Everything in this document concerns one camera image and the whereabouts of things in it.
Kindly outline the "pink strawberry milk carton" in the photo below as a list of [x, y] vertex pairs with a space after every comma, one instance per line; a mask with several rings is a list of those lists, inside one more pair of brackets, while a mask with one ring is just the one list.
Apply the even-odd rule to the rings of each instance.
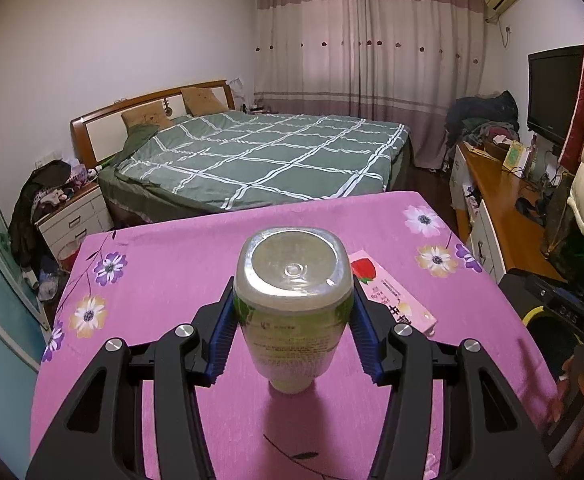
[[397, 323], [410, 324], [425, 336], [433, 336], [437, 319], [421, 302], [364, 250], [348, 255], [351, 270], [365, 296], [384, 304]]

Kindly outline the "green white lotion bottle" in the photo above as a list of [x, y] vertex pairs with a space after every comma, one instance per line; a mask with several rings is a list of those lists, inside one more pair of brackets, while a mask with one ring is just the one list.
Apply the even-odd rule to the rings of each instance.
[[234, 275], [234, 308], [257, 372], [296, 394], [323, 375], [348, 323], [354, 278], [336, 235], [271, 228], [244, 243]]

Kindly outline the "wooden tv cabinet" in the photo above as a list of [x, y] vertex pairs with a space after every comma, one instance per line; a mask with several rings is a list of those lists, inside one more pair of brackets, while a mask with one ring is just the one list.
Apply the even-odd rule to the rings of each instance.
[[544, 228], [516, 210], [520, 198], [537, 198], [525, 181], [499, 160], [461, 143], [455, 148], [449, 186], [461, 240], [495, 282], [511, 270], [560, 280], [540, 250]]

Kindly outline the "bed with green quilt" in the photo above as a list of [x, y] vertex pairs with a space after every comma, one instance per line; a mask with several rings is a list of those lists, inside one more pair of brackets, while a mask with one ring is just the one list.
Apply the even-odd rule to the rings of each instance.
[[129, 128], [98, 185], [124, 226], [382, 193], [403, 181], [409, 133], [350, 116], [185, 115]]

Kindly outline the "white nightstand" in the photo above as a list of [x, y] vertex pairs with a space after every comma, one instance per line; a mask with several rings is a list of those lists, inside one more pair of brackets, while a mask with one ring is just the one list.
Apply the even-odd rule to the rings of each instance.
[[101, 188], [96, 182], [80, 188], [64, 205], [36, 222], [54, 258], [66, 246], [79, 247], [86, 236], [109, 231], [113, 226]]

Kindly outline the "black jacket on nightstand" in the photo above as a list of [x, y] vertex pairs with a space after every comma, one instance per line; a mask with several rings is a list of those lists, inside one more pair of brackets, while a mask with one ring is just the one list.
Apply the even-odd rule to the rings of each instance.
[[22, 270], [39, 272], [41, 259], [46, 253], [42, 236], [34, 225], [36, 199], [40, 193], [46, 194], [60, 188], [69, 175], [70, 165], [63, 159], [54, 159], [35, 169], [20, 190], [8, 226], [8, 236], [14, 261]]

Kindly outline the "clothes pile on cabinet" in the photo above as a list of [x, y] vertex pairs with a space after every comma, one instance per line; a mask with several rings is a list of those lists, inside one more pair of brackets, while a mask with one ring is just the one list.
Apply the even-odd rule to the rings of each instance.
[[497, 96], [466, 96], [455, 101], [445, 118], [446, 156], [452, 158], [455, 146], [467, 141], [480, 148], [490, 137], [492, 128], [504, 130], [504, 136], [520, 140], [519, 109], [516, 100], [508, 91]]

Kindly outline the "left brown pillow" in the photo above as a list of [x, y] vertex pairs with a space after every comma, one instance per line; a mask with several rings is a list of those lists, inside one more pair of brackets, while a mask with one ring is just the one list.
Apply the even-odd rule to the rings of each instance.
[[121, 119], [127, 129], [136, 126], [157, 126], [166, 129], [173, 125], [165, 112], [162, 101], [154, 101], [121, 113]]

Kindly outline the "brown pillow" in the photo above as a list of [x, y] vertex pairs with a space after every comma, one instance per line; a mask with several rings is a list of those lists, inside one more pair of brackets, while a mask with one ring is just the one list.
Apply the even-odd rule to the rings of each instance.
[[166, 129], [173, 125], [165, 112], [162, 101], [154, 101], [121, 113], [121, 119], [127, 129], [136, 126], [157, 126]]
[[194, 117], [224, 113], [229, 110], [226, 104], [217, 99], [213, 90], [200, 87], [180, 89], [185, 108]]

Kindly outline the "wooden headboard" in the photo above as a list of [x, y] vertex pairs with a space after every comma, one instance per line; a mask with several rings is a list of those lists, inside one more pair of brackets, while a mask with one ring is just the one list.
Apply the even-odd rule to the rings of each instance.
[[135, 126], [169, 127], [173, 118], [190, 111], [182, 96], [184, 87], [169, 88], [123, 99], [71, 119], [69, 127], [75, 153], [88, 169], [117, 154]]

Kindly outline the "right brown pillow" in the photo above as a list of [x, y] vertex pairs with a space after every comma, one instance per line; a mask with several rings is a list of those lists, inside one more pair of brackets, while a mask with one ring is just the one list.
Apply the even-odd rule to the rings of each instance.
[[229, 110], [226, 104], [217, 99], [213, 90], [200, 87], [180, 89], [185, 108], [194, 117], [224, 113]]

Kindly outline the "black television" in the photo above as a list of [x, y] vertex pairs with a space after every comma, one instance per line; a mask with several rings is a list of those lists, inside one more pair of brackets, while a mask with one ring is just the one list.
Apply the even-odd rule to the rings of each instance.
[[584, 44], [528, 55], [527, 128], [562, 148], [576, 107]]

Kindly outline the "pink white curtain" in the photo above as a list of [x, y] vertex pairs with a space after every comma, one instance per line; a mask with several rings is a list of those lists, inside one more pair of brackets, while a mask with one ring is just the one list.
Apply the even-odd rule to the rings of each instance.
[[420, 168], [443, 165], [484, 58], [484, 0], [256, 0], [255, 101], [403, 124]]

